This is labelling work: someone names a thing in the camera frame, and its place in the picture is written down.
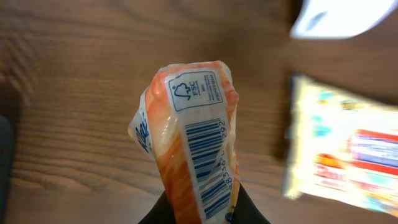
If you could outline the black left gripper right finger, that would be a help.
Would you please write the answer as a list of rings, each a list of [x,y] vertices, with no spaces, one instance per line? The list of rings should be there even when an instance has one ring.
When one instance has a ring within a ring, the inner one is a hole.
[[[238,200],[231,219],[232,224],[271,224],[257,209],[250,196],[240,184]]]

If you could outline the large yellow wipes packet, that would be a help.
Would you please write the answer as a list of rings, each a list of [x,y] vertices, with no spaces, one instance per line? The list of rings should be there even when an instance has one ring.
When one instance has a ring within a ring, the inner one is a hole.
[[[397,106],[304,75],[291,79],[282,193],[397,215]]]

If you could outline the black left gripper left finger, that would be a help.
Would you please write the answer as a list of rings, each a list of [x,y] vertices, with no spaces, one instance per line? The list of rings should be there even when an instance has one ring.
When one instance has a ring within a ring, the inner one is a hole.
[[[163,192],[148,214],[138,224],[176,224],[173,208]]]

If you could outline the orange tissue pack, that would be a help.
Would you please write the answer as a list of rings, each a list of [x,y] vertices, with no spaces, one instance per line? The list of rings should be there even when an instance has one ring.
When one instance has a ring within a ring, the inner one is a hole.
[[[177,223],[232,220],[238,100],[221,61],[168,65],[141,95],[128,133],[155,160]]]

